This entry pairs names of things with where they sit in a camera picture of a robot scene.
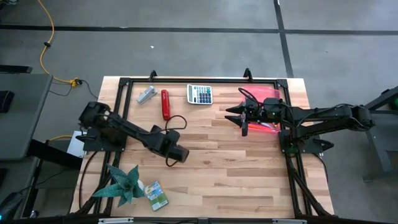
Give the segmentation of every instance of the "pink bag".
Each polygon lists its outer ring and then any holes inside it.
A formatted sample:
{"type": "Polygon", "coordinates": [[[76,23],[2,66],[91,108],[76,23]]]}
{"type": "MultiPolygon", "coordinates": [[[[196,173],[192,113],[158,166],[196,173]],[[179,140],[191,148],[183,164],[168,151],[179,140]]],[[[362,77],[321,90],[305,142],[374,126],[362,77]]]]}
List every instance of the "pink bag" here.
{"type": "MultiPolygon", "coordinates": [[[[252,85],[244,86],[243,88],[253,94],[260,102],[263,102],[266,98],[280,98],[280,91],[273,88],[252,85]]],[[[280,126],[279,124],[274,125],[272,123],[249,123],[249,130],[277,134],[280,130],[280,126]]]]}

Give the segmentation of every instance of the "potted plant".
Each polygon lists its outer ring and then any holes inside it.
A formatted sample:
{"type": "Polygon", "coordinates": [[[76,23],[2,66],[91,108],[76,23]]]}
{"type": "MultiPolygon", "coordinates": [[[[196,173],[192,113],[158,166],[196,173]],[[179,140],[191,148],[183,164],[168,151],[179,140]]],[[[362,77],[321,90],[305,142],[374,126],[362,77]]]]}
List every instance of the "potted plant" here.
{"type": "Polygon", "coordinates": [[[120,207],[126,202],[131,203],[133,198],[145,196],[143,191],[144,184],[141,180],[139,180],[138,165],[130,170],[128,174],[125,174],[121,169],[109,164],[108,169],[116,183],[95,192],[93,197],[120,196],[120,201],[118,204],[118,207],[120,207]]]}

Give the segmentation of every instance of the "red object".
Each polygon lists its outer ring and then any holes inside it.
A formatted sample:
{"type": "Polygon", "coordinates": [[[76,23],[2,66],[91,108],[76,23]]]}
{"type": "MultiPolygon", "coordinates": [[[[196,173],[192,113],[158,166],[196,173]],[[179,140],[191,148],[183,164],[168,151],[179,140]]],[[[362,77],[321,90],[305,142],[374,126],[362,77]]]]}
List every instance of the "red object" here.
{"type": "Polygon", "coordinates": [[[169,101],[169,93],[167,90],[162,90],[162,114],[163,119],[168,121],[170,119],[170,101],[169,101]]]}
{"type": "MultiPolygon", "coordinates": [[[[256,97],[256,99],[260,102],[263,102],[267,97],[271,98],[280,98],[280,91],[275,90],[273,88],[265,87],[265,86],[244,86],[245,90],[249,91],[251,94],[256,97]]],[[[249,130],[259,131],[264,133],[272,133],[277,134],[280,130],[280,126],[274,126],[274,124],[269,123],[266,125],[252,123],[249,124],[249,130]]]]}

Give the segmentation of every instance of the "green package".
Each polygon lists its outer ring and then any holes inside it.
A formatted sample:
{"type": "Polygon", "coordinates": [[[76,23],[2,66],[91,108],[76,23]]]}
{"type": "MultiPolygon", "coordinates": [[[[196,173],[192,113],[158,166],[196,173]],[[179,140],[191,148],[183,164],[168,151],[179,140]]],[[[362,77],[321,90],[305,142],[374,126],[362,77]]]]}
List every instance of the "green package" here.
{"type": "Polygon", "coordinates": [[[154,211],[162,208],[169,203],[158,181],[155,181],[152,184],[146,186],[145,194],[147,195],[150,205],[152,206],[152,209],[154,211]]]}

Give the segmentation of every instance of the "calculator keypad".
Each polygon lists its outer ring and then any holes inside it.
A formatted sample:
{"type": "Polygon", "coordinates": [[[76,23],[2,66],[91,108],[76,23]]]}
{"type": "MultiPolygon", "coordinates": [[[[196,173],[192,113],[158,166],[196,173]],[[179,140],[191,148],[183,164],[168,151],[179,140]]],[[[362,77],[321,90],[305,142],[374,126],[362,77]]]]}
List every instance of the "calculator keypad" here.
{"type": "Polygon", "coordinates": [[[193,91],[196,92],[196,100],[194,103],[211,104],[211,88],[210,86],[194,86],[193,91]]]}

